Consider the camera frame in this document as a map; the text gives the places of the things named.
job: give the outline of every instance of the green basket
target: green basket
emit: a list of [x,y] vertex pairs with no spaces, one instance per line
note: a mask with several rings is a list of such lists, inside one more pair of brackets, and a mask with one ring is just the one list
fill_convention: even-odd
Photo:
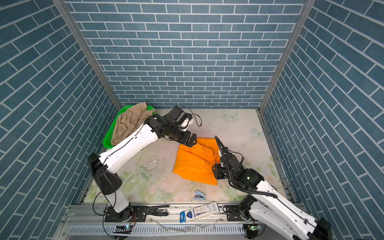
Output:
[[[128,108],[132,107],[133,105],[128,105],[125,107],[122,107],[118,114],[116,115],[115,119],[112,122],[112,125],[109,127],[107,134],[105,134],[105,137],[103,139],[103,145],[106,148],[113,148],[114,146],[111,145],[111,140],[112,140],[112,134],[113,134],[113,129],[115,129],[116,121],[118,120],[118,116],[122,114],[123,112],[127,111]],[[155,109],[152,106],[147,106],[147,110]]]

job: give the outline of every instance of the beige cloth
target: beige cloth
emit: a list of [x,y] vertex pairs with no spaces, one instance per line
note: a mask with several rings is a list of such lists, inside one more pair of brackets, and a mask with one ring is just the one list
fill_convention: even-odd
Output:
[[127,111],[120,114],[113,129],[111,145],[116,146],[126,139],[154,112],[155,109],[147,110],[147,104],[144,102],[133,105]]

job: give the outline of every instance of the white robotic arm link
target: white robotic arm link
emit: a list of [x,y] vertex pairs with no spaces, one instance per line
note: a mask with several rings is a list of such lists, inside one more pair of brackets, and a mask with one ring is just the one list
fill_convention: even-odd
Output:
[[[132,206],[122,191],[122,180],[116,172],[136,153],[161,137],[192,147],[197,143],[196,134],[186,128],[193,122],[193,115],[175,106],[168,114],[154,114],[143,125],[112,149],[99,156],[88,158],[91,175],[102,193],[113,206],[120,220],[127,220]],[[244,169],[242,161],[230,153],[215,136],[221,151],[220,164],[212,167],[216,179],[228,179],[231,187],[249,195],[240,203],[244,219],[265,223],[289,240],[331,240],[331,226],[325,220],[317,220],[303,212],[279,194],[259,173]]]

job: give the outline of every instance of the floral tablecloth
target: floral tablecloth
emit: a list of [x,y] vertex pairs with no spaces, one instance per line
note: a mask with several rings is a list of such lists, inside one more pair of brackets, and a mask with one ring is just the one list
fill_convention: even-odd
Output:
[[[164,115],[170,109],[158,109]],[[281,195],[285,196],[281,180],[265,140],[256,111],[253,109],[193,109],[203,124],[188,127],[197,137],[214,137],[234,152],[245,157],[244,167],[259,172]],[[119,171],[123,191],[130,202],[191,202],[195,190],[206,195],[209,201],[241,201],[246,194],[228,185],[225,179],[217,186],[185,180],[173,173],[179,143],[159,139],[131,158]],[[85,202],[93,202],[99,193],[93,181]],[[106,202],[102,196],[96,202]]]

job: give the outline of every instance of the metal corner post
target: metal corner post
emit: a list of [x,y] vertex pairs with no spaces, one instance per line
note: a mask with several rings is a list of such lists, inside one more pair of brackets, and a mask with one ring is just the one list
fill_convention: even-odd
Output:
[[306,0],[303,8],[301,9],[299,18],[297,19],[297,22],[296,22],[296,24],[292,30],[291,36],[288,40],[288,43],[284,49],[283,54],[281,55],[279,64],[276,67],[276,70],[275,70],[275,72],[272,76],[272,79],[268,85],[268,88],[265,92],[264,98],[262,99],[262,102],[260,104],[260,107],[259,107],[260,113],[262,113],[264,111],[266,104],[267,104],[269,98],[271,97],[273,89],[275,88],[277,81],[279,80],[279,77],[280,77],[281,73],[283,72],[283,69],[284,69],[285,64],[287,63],[288,57],[291,54],[292,49],[295,46],[297,39],[299,38],[301,30],[304,27],[304,23],[307,20],[315,2],[316,2],[316,0]]
[[73,37],[79,44],[81,50],[83,51],[85,57],[88,59],[91,67],[95,71],[96,75],[98,76],[100,82],[104,86],[105,90],[107,91],[108,95],[112,99],[112,102],[115,104],[116,108],[118,110],[121,109],[121,104],[119,100],[117,99],[115,93],[113,92],[110,84],[108,83],[107,78],[105,77],[103,70],[101,69],[99,63],[97,62],[95,56],[93,55],[90,47],[88,46],[88,43],[84,39],[84,36],[82,35],[79,26],[76,24],[75,19],[73,18],[72,14],[70,13],[67,5],[65,4],[64,0],[52,0],[53,4],[59,11],[61,17],[63,18],[64,22],[67,24],[69,30],[71,31]]

